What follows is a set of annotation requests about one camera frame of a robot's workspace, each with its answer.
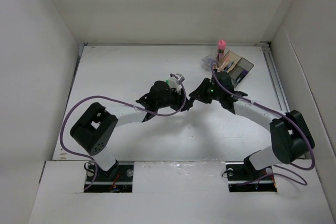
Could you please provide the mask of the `teal gel pen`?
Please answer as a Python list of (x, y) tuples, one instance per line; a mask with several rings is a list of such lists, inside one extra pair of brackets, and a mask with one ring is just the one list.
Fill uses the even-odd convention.
[(225, 67), (224, 67), (224, 71), (225, 72), (229, 72), (229, 70), (230, 70), (230, 68), (232, 67), (232, 66), (234, 66), (235, 65), (235, 63), (232, 61), (232, 62), (230, 62), (230, 63), (228, 63)]

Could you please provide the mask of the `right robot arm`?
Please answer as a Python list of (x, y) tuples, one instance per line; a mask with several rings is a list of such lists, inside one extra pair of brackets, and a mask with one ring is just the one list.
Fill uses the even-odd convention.
[(299, 111), (276, 111), (253, 102), (246, 93), (234, 89), (226, 72), (213, 72), (211, 78), (205, 78), (190, 93), (190, 98), (205, 104), (217, 101), (225, 110), (253, 121), (270, 133), (271, 145), (244, 159), (243, 173), (250, 180), (257, 180), (262, 170), (270, 166), (292, 165), (305, 153), (313, 153), (315, 143)]

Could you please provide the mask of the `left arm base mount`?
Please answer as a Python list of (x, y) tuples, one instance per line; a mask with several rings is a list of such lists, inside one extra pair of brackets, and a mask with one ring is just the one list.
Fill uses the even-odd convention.
[(109, 176), (98, 167), (96, 178), (95, 164), (84, 164), (86, 178), (84, 183), (85, 193), (131, 193), (133, 189), (134, 162), (119, 163), (118, 168)]

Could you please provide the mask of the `purple cap highlighter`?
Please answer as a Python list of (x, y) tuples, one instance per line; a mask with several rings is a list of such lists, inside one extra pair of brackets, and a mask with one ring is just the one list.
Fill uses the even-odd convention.
[(247, 70), (243, 70), (239, 76), (237, 77), (236, 79), (236, 82), (240, 83), (244, 78), (245, 76), (248, 74), (248, 71)]

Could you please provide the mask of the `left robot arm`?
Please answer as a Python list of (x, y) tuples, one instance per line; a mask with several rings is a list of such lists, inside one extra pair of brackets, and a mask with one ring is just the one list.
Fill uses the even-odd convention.
[(73, 125), (70, 136), (92, 157), (100, 176), (112, 180), (119, 163), (107, 150), (108, 141), (116, 127), (147, 122), (158, 115), (158, 110), (171, 108), (186, 110), (187, 98), (181, 74), (171, 74), (166, 81), (156, 81), (149, 92), (136, 100), (140, 106), (119, 102), (110, 111), (98, 102), (92, 103)]

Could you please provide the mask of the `dark blue gel pen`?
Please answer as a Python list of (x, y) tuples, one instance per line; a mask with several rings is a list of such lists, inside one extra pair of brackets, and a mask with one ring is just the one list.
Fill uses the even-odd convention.
[(230, 67), (231, 67), (232, 65), (233, 65), (233, 63), (228, 64), (228, 65), (223, 69), (223, 71), (228, 72), (228, 70), (230, 69)]

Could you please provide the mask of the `pink capped bottle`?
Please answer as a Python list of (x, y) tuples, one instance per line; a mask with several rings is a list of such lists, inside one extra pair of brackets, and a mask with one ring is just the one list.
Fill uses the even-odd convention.
[(220, 62), (225, 56), (225, 49), (226, 49), (226, 41), (219, 40), (217, 43), (217, 57), (216, 61)]

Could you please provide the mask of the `clear jar purple clips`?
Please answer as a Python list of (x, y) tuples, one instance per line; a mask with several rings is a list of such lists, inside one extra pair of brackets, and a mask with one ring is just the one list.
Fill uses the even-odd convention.
[(216, 62), (216, 59), (213, 57), (204, 57), (202, 60), (202, 68), (206, 71), (211, 71), (213, 67), (213, 62)]

